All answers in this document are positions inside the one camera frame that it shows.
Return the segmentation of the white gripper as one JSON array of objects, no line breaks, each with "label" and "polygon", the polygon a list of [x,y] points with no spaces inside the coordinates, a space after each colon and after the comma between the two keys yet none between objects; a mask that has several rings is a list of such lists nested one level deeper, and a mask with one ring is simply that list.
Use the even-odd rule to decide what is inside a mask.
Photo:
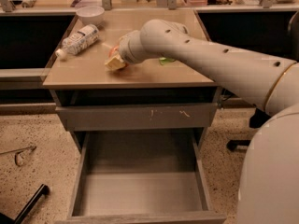
[{"label": "white gripper", "polygon": [[126,63],[137,64],[147,60],[150,55],[145,51],[140,38],[141,33],[134,30],[119,40],[119,54],[114,54],[105,62],[105,67],[111,71],[124,68]]}]

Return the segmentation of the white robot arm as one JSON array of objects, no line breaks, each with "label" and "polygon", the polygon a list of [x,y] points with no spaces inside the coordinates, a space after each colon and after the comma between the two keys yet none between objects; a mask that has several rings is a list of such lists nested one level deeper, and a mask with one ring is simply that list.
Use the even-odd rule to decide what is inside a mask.
[{"label": "white robot arm", "polygon": [[188,65],[265,112],[244,159],[237,224],[299,224],[299,63],[189,36],[181,23],[150,20],[124,35],[105,65],[151,58]]}]

